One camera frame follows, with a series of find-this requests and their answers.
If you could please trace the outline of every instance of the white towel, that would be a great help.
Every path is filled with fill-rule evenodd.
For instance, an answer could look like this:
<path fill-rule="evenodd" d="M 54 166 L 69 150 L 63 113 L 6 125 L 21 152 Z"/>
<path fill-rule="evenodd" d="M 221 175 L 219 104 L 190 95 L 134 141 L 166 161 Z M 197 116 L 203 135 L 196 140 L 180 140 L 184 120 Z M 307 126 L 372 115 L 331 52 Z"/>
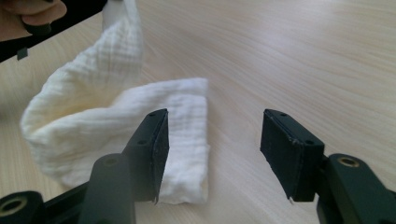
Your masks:
<path fill-rule="evenodd" d="M 100 39 L 49 77 L 24 111 L 22 134 L 41 171 L 74 187 L 89 180 L 97 159 L 122 152 L 149 112 L 167 108 L 170 150 L 159 202 L 204 203 L 207 80 L 136 87 L 142 65 L 140 20 L 134 0 L 123 4 L 126 15 L 105 21 L 108 28 Z M 107 5 L 105 17 L 109 11 Z"/>

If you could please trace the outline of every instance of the human hand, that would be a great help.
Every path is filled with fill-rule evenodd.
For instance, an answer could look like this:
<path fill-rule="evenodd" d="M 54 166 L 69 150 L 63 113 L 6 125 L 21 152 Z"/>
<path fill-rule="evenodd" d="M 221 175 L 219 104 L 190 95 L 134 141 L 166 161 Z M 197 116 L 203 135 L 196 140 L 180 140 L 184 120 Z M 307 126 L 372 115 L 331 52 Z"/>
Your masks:
<path fill-rule="evenodd" d="M 66 14 L 61 0 L 0 0 L 0 41 L 30 35 L 23 27 L 43 25 L 56 21 Z"/>

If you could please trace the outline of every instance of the folded fabric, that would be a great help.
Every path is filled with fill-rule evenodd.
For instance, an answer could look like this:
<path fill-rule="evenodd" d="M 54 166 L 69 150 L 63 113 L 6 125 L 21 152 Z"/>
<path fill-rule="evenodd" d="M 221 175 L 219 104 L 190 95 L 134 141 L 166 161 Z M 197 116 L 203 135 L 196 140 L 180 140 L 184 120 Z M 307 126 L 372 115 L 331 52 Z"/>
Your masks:
<path fill-rule="evenodd" d="M 140 20 L 133 0 L 124 5 L 125 16 L 49 77 L 23 113 L 22 134 L 41 171 L 75 187 L 89 180 L 97 159 L 122 152 L 149 112 L 167 108 L 170 150 L 159 202 L 204 203 L 207 80 L 136 87 L 142 64 Z"/>

